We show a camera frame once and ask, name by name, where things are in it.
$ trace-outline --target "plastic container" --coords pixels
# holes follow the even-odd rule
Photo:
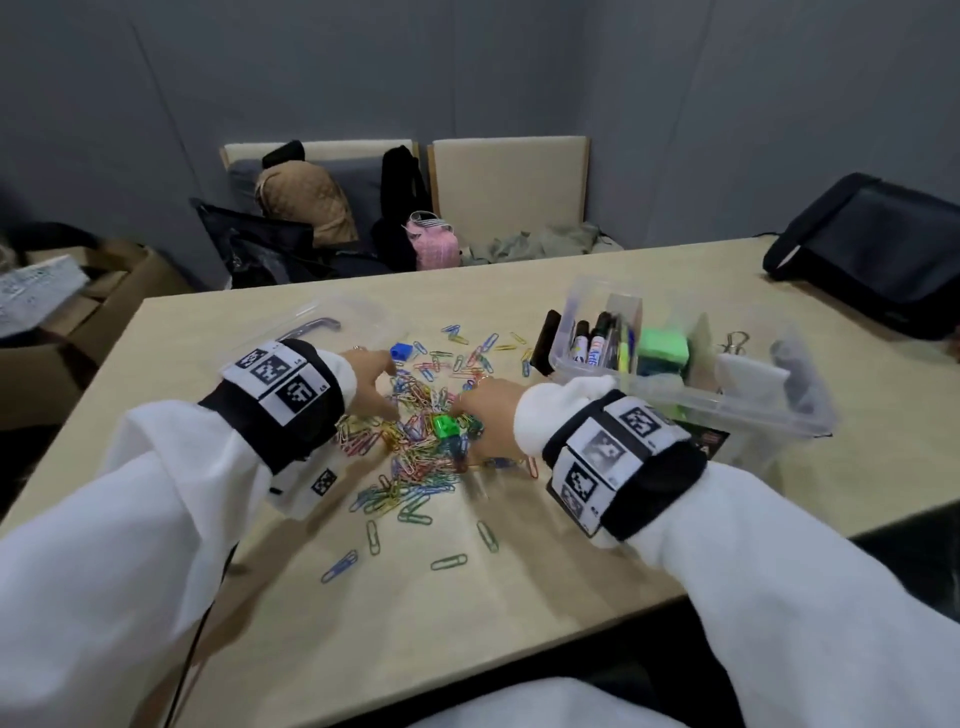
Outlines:
[[[362,296],[324,296],[313,299],[270,319],[251,323],[211,361],[219,372],[259,344],[293,337],[328,352],[345,352],[353,347],[389,349],[403,341],[407,323],[379,303]]]
[[[686,337],[690,361],[683,380],[671,375],[620,373],[570,356],[577,321],[589,321],[592,329],[603,311],[625,308],[624,315],[630,316],[636,300],[641,301],[641,328],[676,330]],[[731,364],[730,356],[738,361]],[[719,368],[718,361],[723,362]],[[649,401],[681,425],[693,425],[688,429],[698,444],[704,442],[703,428],[713,430],[706,442],[715,461],[757,474],[787,445],[829,435],[837,422],[827,386],[801,335],[766,305],[745,306],[685,294],[648,300],[628,281],[580,277],[567,297],[550,364],[559,381],[616,375],[624,392]],[[733,387],[732,365],[738,372],[760,371],[764,376],[756,380],[742,377]],[[772,386],[767,373],[782,378],[774,376]],[[752,381],[762,386],[752,387]]]

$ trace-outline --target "green cube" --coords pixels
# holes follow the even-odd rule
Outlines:
[[[438,440],[445,440],[447,437],[458,437],[460,427],[449,415],[437,415],[433,418],[433,432]]]
[[[686,366],[690,358],[686,337],[670,328],[642,328],[637,349],[642,357],[669,361],[679,367]]]

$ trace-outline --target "white sleeve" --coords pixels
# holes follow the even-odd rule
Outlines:
[[[321,357],[349,405],[352,369]],[[335,449],[272,478],[216,412],[128,412],[102,474],[0,541],[0,725],[128,725],[151,658],[210,605],[268,490],[302,514]]]
[[[521,447],[539,454],[613,387],[594,381],[532,387],[514,420]],[[960,625],[756,477],[708,464],[627,543],[684,585],[751,728],[956,725]]]

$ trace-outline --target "pink bag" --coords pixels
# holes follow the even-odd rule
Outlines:
[[[407,238],[417,251],[417,270],[456,268],[460,265],[460,244],[453,226],[432,212],[411,213],[404,226]]]

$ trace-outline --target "table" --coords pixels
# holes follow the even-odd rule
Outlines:
[[[251,318],[282,313],[320,293],[349,292],[405,314],[416,335],[410,338],[431,349],[445,342],[439,329],[452,323],[471,341],[493,331],[501,337],[516,331],[532,341],[546,310],[562,308],[581,274],[634,279],[647,297],[696,289],[763,303],[797,323],[841,423],[834,437],[788,450],[771,482],[840,533],[863,533],[958,499],[957,365],[940,344],[899,337],[809,288],[767,281],[759,271],[769,242],[749,238],[148,300],[0,533],[93,476],[124,410],[204,396],[216,380],[211,354]],[[519,378],[518,357],[508,356],[516,353],[494,357],[498,375]],[[355,477],[358,486],[372,481],[368,474]],[[664,574],[588,544],[525,474],[507,474],[487,490],[489,499],[434,498],[430,527],[385,519],[383,553],[365,559],[362,550],[361,563],[327,585],[319,577],[333,562],[349,548],[366,548],[362,514],[340,505],[299,523],[264,506],[218,597],[200,650],[208,659],[178,726],[335,722],[682,593]],[[496,532],[499,553],[488,553],[477,537],[480,518]],[[460,552],[468,554],[466,566],[429,569],[434,559]],[[182,656],[174,650],[164,669]],[[152,724],[169,690],[168,677],[145,702],[138,724]]]

